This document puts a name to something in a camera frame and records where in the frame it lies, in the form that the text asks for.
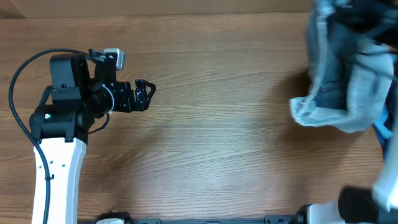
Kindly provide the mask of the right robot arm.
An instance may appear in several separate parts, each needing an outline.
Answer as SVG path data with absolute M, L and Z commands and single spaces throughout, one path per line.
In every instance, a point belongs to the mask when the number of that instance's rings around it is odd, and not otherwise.
M 391 50 L 360 54 L 365 57 L 397 54 L 397 4 L 392 1 L 352 1 L 351 9 L 339 9 L 337 20 L 355 32 Z M 371 190 L 347 187 L 341 191 L 338 209 L 347 223 L 397 223 L 397 103 L 392 137 L 382 143 L 384 167 Z

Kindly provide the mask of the light blue denim shorts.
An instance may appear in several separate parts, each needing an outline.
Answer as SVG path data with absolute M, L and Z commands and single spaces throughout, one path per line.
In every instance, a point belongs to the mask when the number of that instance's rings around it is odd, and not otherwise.
M 302 126 L 364 131 L 384 109 L 394 75 L 397 6 L 315 1 L 307 24 L 308 95 L 290 99 Z

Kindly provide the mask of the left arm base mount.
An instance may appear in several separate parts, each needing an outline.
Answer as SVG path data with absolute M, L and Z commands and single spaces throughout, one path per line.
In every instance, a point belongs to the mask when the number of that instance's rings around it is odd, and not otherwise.
M 129 212 L 112 212 L 101 214 L 96 224 L 134 224 Z

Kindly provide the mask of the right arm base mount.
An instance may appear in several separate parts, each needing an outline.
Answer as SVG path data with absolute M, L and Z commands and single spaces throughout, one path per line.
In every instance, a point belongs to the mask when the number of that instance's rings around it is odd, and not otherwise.
M 297 213 L 299 224 L 345 224 L 338 211 L 338 202 L 303 205 Z

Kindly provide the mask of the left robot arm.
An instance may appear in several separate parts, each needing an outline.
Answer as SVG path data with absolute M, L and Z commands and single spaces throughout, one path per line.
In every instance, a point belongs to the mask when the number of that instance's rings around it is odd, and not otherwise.
M 156 87 L 145 80 L 119 82 L 124 68 L 119 49 L 54 55 L 52 84 L 30 116 L 38 143 L 32 223 L 76 223 L 78 188 L 88 136 L 96 119 L 112 112 L 148 109 Z

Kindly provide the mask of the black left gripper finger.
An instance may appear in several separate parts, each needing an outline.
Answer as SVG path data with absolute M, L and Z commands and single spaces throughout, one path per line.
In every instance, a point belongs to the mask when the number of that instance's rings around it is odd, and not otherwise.
M 137 89 L 143 89 L 146 90 L 147 92 L 147 97 L 149 99 L 148 103 L 150 103 L 155 91 L 156 91 L 156 85 L 153 83 L 150 83 L 146 80 L 142 79 L 137 79 L 135 80 L 135 85 L 136 85 L 136 90 Z
M 135 103 L 134 103 L 134 111 L 145 111 L 149 107 L 149 99 L 147 97 L 146 90 L 137 89 L 134 93 Z

